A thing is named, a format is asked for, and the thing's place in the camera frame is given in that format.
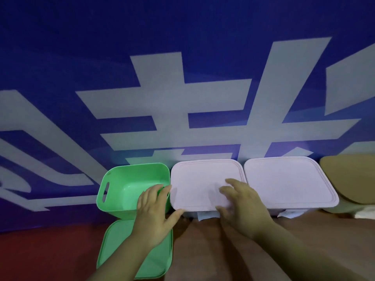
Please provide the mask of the person's right hand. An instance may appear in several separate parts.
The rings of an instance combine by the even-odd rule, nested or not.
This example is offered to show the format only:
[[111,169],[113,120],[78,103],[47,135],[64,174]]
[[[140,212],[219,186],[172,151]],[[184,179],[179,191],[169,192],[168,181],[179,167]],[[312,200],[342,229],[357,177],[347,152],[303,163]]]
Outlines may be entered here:
[[257,242],[273,227],[267,208],[258,193],[247,183],[228,178],[228,185],[219,188],[219,192],[231,203],[233,213],[232,227],[243,236]]

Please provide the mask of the person's left hand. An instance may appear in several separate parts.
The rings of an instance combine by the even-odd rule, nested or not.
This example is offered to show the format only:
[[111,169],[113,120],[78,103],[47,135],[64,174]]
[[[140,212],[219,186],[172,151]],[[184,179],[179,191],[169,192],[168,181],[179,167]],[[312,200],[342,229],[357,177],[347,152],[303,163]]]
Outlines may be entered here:
[[151,250],[167,236],[165,231],[165,209],[171,185],[154,185],[139,196],[137,215],[131,236],[145,241]]

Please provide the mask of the pink plastic lid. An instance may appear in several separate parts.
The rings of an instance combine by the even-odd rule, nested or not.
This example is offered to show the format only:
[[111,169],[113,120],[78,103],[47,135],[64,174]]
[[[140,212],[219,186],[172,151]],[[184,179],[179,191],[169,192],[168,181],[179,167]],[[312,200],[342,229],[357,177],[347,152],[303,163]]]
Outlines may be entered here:
[[230,201],[219,188],[233,178],[247,183],[242,165],[232,159],[182,161],[171,169],[170,203],[173,209],[186,212],[215,211],[229,207]]
[[269,210],[332,208],[339,196],[319,164],[309,157],[249,159],[244,172]]

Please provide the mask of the person's right forearm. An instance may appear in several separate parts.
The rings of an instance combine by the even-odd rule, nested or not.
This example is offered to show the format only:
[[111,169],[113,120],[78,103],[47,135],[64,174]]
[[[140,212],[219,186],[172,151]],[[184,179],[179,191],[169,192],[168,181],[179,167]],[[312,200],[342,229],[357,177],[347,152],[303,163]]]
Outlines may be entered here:
[[254,240],[291,281],[368,281],[305,245],[274,222],[266,225]]

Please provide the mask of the person's left forearm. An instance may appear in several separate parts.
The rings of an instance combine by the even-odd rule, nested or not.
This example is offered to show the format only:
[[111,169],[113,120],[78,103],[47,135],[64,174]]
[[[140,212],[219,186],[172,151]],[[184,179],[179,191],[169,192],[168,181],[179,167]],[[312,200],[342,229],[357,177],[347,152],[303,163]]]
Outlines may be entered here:
[[86,281],[134,281],[150,251],[145,241],[129,236]]

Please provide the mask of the green plastic lid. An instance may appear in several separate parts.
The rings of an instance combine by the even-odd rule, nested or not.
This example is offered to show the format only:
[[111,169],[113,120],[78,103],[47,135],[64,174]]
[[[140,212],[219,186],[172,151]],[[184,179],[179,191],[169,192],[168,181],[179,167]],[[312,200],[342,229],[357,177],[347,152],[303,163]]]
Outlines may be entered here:
[[[134,220],[117,220],[112,223],[104,234],[96,268],[99,268],[131,234]],[[173,230],[156,246],[141,265],[135,280],[158,279],[167,273],[172,263]]]

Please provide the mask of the green plastic storage bin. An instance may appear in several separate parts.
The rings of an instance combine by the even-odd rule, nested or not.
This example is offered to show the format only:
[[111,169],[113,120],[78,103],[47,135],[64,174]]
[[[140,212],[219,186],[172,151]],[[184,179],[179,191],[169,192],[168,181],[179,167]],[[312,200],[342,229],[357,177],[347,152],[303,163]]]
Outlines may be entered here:
[[157,184],[170,184],[170,170],[162,163],[114,167],[102,179],[97,208],[122,220],[134,220],[139,196]]

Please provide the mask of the white paper label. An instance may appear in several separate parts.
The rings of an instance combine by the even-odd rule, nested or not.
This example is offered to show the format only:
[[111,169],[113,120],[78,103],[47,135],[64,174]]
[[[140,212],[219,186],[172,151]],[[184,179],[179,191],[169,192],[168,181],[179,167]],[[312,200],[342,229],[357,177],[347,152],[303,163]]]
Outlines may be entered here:
[[278,218],[288,218],[288,219],[293,219],[296,217],[299,217],[303,215],[304,213],[309,212],[309,209],[286,209],[282,212],[280,212],[277,217]]
[[375,205],[367,206],[353,214],[355,219],[375,220]]

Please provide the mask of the beige plastic lid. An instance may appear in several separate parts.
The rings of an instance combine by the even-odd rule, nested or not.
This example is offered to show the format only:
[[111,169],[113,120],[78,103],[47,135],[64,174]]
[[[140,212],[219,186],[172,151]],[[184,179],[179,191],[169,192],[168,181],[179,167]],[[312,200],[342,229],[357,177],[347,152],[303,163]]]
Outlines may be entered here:
[[341,197],[375,205],[375,154],[325,156],[319,165]]

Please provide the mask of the blue banner with white characters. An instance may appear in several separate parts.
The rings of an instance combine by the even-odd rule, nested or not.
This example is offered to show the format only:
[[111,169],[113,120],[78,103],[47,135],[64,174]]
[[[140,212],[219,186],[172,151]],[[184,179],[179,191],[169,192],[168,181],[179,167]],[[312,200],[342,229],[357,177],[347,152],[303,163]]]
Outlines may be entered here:
[[0,0],[0,233],[120,165],[375,153],[375,0]]

